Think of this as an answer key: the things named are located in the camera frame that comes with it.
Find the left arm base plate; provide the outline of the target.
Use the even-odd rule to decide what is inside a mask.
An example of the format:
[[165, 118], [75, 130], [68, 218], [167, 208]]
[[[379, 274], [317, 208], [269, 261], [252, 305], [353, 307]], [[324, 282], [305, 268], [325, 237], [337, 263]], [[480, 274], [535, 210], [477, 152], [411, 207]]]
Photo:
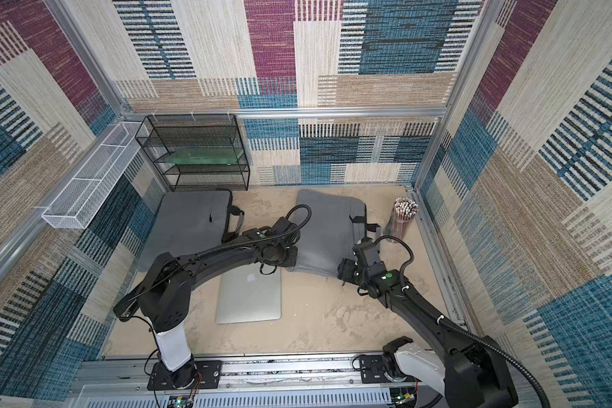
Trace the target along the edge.
[[175, 372], [171, 372], [162, 362], [157, 362], [152, 368], [147, 390], [217, 389], [221, 367], [221, 360], [189, 361]]

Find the silver apple laptop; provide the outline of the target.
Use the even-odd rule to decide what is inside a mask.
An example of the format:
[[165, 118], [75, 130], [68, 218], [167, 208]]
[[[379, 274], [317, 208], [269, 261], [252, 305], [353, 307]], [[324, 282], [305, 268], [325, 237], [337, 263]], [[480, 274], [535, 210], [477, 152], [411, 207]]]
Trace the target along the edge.
[[282, 274], [245, 265], [220, 277], [215, 323], [276, 321], [282, 317]]

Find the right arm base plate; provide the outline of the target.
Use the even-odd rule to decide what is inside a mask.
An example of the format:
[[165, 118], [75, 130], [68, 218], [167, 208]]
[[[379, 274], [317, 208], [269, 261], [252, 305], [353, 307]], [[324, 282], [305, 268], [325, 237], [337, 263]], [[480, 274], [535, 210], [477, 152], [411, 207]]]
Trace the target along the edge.
[[401, 372], [395, 360], [387, 355], [357, 355], [351, 365], [356, 372], [360, 372], [364, 384], [401, 384], [415, 381], [415, 377]]

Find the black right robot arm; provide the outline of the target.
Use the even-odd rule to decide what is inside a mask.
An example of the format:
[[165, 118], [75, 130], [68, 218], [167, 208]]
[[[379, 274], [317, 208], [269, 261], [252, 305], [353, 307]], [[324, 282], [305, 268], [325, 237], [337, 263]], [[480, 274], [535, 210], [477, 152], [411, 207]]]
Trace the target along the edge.
[[513, 367], [530, 384], [542, 407], [551, 406], [540, 382], [522, 363], [488, 337], [479, 337], [448, 319], [406, 278], [413, 263], [411, 248], [394, 236], [409, 258], [399, 270], [388, 270], [380, 258], [377, 240], [362, 239], [353, 247], [354, 259], [338, 267], [338, 279], [353, 283], [365, 296], [377, 299], [404, 319], [428, 343], [445, 369], [441, 391], [450, 407], [514, 407], [519, 396], [508, 370]]

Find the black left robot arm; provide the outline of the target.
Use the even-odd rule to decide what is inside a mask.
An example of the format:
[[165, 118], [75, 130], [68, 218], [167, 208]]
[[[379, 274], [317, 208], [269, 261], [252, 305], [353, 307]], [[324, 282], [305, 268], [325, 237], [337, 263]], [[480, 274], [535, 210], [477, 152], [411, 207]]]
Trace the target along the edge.
[[200, 253], [179, 257], [158, 255], [146, 277], [118, 301], [113, 311], [127, 322], [141, 312], [153, 333], [161, 363], [152, 373], [174, 389], [196, 385], [197, 364], [185, 336], [193, 290], [212, 278], [245, 265], [273, 271], [296, 264], [300, 230], [312, 216], [310, 206], [299, 204], [271, 227], [249, 229], [234, 240]]

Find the grey zippered laptop bag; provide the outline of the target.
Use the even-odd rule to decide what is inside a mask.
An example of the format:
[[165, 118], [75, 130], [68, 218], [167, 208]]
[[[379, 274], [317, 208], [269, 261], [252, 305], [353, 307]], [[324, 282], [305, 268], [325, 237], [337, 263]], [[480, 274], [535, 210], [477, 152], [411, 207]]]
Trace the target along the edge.
[[230, 190], [171, 192], [161, 200], [137, 269], [147, 272], [162, 253], [200, 253], [233, 240], [245, 213], [233, 204]]

